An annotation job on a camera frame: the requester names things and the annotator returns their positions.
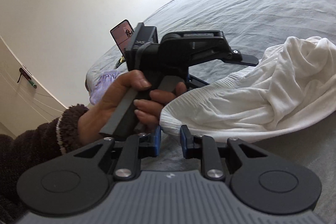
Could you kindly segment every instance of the black circular pad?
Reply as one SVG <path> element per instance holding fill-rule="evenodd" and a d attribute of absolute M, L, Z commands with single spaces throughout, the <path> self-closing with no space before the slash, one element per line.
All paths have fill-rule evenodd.
<path fill-rule="evenodd" d="M 66 193 L 75 189 L 80 182 L 80 177 L 71 171 L 55 171 L 45 175 L 41 184 L 44 189 L 53 193 Z"/>
<path fill-rule="evenodd" d="M 274 155 L 247 159 L 232 175 L 230 186 L 247 206 L 272 215 L 312 210 L 322 190 L 311 170 Z"/>
<path fill-rule="evenodd" d="M 292 191 L 299 181 L 296 176 L 286 171 L 268 171 L 260 175 L 259 183 L 270 192 L 287 193 Z"/>

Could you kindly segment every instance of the gray bedsheet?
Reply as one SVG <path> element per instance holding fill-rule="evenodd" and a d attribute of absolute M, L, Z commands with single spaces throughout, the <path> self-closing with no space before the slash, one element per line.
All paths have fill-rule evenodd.
<path fill-rule="evenodd" d="M 147 20 L 157 26 L 159 39 L 171 31 L 222 30 L 232 48 L 261 58 L 267 47 L 284 43 L 287 37 L 327 37 L 336 42 L 335 0 L 172 0 Z M 120 53 L 113 47 L 90 69 L 88 85 L 113 68 Z M 190 73 L 208 82 L 221 79 L 241 66 L 211 61 L 190 68 Z M 336 116 L 299 132 L 256 143 L 261 148 L 313 170 L 323 190 L 315 212 L 329 222 L 336 216 Z M 197 160 L 185 160 L 181 148 L 164 136 L 158 159 L 145 159 L 143 168 L 192 170 Z"/>

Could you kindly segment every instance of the brown fuzzy sleeve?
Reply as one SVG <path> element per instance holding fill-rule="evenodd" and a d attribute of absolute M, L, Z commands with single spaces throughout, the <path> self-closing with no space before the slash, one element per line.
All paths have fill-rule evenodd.
<path fill-rule="evenodd" d="M 22 211 L 16 182 L 29 168 L 80 148 L 78 119 L 87 112 L 84 105 L 67 109 L 60 118 L 28 130 L 15 140 L 0 135 L 0 219 L 10 222 Z"/>

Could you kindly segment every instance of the phone screen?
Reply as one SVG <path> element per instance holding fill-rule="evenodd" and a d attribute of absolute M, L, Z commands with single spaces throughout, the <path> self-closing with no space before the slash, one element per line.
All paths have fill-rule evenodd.
<path fill-rule="evenodd" d="M 119 50 L 125 57 L 125 48 L 127 48 L 127 44 L 131 39 L 131 36 L 133 34 L 133 28 L 131 24 L 129 24 L 129 21 L 125 19 L 121 23 L 119 23 L 117 26 L 115 26 L 110 31 L 113 39 L 115 40 L 116 44 L 118 45 Z"/>

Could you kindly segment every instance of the metal screw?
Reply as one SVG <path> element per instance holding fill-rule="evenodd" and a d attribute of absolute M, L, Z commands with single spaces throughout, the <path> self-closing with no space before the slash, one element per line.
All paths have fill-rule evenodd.
<path fill-rule="evenodd" d="M 218 179 L 223 176 L 223 172 L 218 169 L 210 169 L 207 172 L 208 177 L 213 178 L 213 179 Z"/>
<path fill-rule="evenodd" d="M 132 174 L 132 171 L 129 170 L 129 169 L 118 169 L 115 174 L 120 177 L 120 178 L 128 178 L 131 174 Z"/>

